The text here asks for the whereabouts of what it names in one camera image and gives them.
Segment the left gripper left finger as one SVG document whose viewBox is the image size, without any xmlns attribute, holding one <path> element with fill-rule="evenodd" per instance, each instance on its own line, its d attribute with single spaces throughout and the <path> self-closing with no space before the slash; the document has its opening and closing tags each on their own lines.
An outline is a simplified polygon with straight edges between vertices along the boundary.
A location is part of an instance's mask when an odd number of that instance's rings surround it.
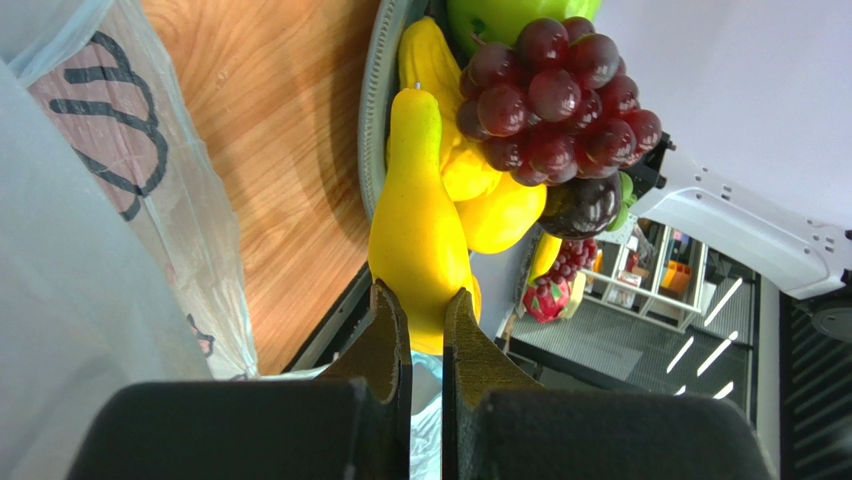
<svg viewBox="0 0 852 480">
<path fill-rule="evenodd" d="M 140 383 L 104 405 L 73 479 L 405 479 L 412 362 L 391 289 L 372 322 L 309 380 Z"/>
</svg>

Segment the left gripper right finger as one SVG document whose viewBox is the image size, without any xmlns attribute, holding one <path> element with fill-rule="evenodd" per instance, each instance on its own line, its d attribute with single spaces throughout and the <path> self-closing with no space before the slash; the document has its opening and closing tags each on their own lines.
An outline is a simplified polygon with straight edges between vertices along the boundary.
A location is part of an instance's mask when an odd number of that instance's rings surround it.
<svg viewBox="0 0 852 480">
<path fill-rule="evenodd" d="M 479 328 L 473 298 L 447 306 L 446 479 L 771 479 L 743 413 L 700 396 L 555 391 Z"/>
</svg>

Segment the yellow fake banana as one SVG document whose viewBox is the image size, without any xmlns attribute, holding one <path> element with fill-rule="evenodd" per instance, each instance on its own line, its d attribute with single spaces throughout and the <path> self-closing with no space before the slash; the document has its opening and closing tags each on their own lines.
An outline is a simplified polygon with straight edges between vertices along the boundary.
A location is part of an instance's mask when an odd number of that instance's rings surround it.
<svg viewBox="0 0 852 480">
<path fill-rule="evenodd" d="M 397 297 L 413 350 L 440 355 L 447 307 L 462 289 L 481 311 L 479 283 L 454 202 L 440 171 L 442 121 L 437 99 L 407 88 L 392 102 L 388 165 L 373 215 L 368 264 Z"/>
</svg>

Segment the dark green fake avocado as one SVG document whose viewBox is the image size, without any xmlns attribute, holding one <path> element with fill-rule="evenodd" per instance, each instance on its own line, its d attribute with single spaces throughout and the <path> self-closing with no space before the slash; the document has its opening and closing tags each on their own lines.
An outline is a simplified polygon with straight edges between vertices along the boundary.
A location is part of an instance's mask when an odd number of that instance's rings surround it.
<svg viewBox="0 0 852 480">
<path fill-rule="evenodd" d="M 585 240 L 602 233 L 618 216 L 623 201 L 619 173 L 605 178 L 574 178 L 548 187 L 537 224 L 563 240 Z"/>
</svg>

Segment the light blue plastic bag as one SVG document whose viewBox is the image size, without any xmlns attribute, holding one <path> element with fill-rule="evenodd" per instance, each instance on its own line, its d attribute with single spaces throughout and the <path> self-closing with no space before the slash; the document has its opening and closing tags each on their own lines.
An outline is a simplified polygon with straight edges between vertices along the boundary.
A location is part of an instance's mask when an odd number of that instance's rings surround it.
<svg viewBox="0 0 852 480">
<path fill-rule="evenodd" d="M 239 228 L 136 1 L 1 5 L 1 475 L 118 390 L 258 374 Z"/>
</svg>

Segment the dark red fake grapes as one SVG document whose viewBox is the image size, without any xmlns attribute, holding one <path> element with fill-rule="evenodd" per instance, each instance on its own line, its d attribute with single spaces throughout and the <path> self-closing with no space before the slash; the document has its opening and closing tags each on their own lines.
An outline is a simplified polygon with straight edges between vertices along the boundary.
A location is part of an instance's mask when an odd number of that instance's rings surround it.
<svg viewBox="0 0 852 480">
<path fill-rule="evenodd" d="M 518 183 L 607 178 L 661 142 L 661 119 L 641 107 L 614 40 L 591 20 L 534 19 L 512 44 L 471 37 L 456 124 Z"/>
</svg>

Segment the yellow fake fruit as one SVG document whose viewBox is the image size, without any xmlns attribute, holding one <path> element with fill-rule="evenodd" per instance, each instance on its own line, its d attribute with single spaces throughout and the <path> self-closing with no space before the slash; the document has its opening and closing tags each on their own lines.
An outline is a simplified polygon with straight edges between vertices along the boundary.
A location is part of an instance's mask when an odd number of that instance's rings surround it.
<svg viewBox="0 0 852 480">
<path fill-rule="evenodd" d="M 468 201 L 493 191 L 501 173 L 486 162 L 479 144 L 457 127 L 456 114 L 463 102 L 461 70 L 433 18 L 423 17 L 405 29 L 397 65 L 402 89 L 419 84 L 438 101 L 442 125 L 439 170 L 451 199 Z"/>
</svg>

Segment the green fake apple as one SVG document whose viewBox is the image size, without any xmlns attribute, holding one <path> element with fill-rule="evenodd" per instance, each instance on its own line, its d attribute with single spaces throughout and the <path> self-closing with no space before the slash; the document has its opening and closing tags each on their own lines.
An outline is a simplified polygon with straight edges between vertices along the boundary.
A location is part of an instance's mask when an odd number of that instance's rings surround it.
<svg viewBox="0 0 852 480">
<path fill-rule="evenodd" d="M 446 11 L 456 44 L 470 57 L 479 47 L 473 35 L 485 43 L 512 45 L 533 20 L 574 16 L 594 20 L 601 5 L 601 0 L 450 0 Z"/>
</svg>

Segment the yellow fake lemon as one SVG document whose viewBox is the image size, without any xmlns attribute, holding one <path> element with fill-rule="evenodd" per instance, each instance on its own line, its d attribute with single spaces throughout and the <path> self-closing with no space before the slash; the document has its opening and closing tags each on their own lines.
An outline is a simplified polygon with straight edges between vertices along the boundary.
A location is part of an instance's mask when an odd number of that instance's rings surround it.
<svg viewBox="0 0 852 480">
<path fill-rule="evenodd" d="M 481 254 L 509 249 L 538 220 L 546 197 L 544 184 L 522 185 L 504 173 L 489 193 L 456 203 L 468 249 Z"/>
</svg>

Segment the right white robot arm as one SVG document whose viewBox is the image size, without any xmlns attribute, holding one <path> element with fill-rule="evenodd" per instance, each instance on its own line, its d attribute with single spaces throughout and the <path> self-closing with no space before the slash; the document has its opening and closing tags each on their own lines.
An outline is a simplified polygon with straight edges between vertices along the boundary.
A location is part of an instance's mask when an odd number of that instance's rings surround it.
<svg viewBox="0 0 852 480">
<path fill-rule="evenodd" d="M 731 257 L 797 300 L 851 294 L 851 232 L 795 213 L 676 150 L 668 137 L 627 169 L 634 215 Z"/>
</svg>

